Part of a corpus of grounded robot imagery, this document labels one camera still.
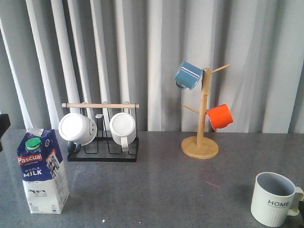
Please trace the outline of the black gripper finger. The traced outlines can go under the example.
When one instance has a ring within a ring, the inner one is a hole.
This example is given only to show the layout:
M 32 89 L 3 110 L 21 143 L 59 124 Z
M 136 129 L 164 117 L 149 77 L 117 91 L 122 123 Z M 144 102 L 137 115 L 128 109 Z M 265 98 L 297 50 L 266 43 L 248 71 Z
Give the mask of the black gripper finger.
M 0 139 L 10 127 L 10 118 L 8 114 L 0 114 Z

